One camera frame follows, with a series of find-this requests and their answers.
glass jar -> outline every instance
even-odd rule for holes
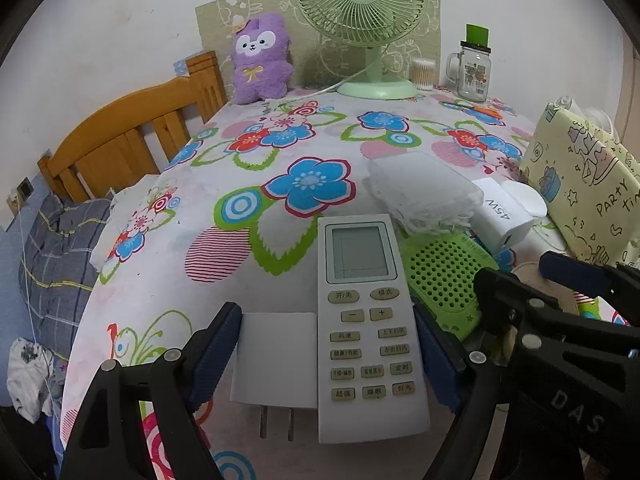
[[[476,103],[484,103],[489,89],[491,75],[491,49],[475,43],[461,41],[462,50],[449,54],[447,58],[446,74],[455,86],[460,97]],[[451,60],[458,58],[458,74],[456,78],[449,76]]]

gray checkered blanket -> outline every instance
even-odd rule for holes
[[[109,217],[110,201],[44,199],[25,242],[18,280],[36,341],[69,359],[97,273],[91,251]]]

jar handle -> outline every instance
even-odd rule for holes
[[[444,75],[446,76],[446,78],[451,81],[453,84],[457,84],[457,79],[453,79],[450,75],[449,75],[449,65],[451,65],[451,60],[454,57],[457,57],[458,53],[457,52],[453,52],[452,54],[449,54],[449,57],[447,57],[447,64],[445,65],[445,70],[444,70]]]

floral bedsheet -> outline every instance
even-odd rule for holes
[[[318,218],[384,212],[367,189],[369,159],[419,150],[469,179],[514,179],[534,129],[498,99],[479,106],[444,88],[400,102],[324,94],[265,110],[263,103],[220,110],[114,241],[71,352],[65,444],[105,359],[142,364],[181,348],[225,301],[245,312],[316,311]],[[543,221],[497,260],[512,269],[549,249],[564,251],[564,241]],[[421,478],[450,421],[432,400],[429,433],[321,446],[315,413],[296,417],[290,443],[286,415],[275,410],[263,440],[257,408],[229,401],[232,367],[195,414],[227,479]],[[142,412],[158,478],[171,479],[152,406]]]

wooden headboard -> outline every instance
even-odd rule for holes
[[[142,133],[151,121],[168,160],[190,139],[181,108],[196,103],[204,122],[226,103],[218,60],[207,52],[187,60],[189,77],[145,88],[117,99],[85,119],[38,166],[49,189],[75,202],[89,199],[78,173],[95,197],[120,191],[146,174],[158,174]]]

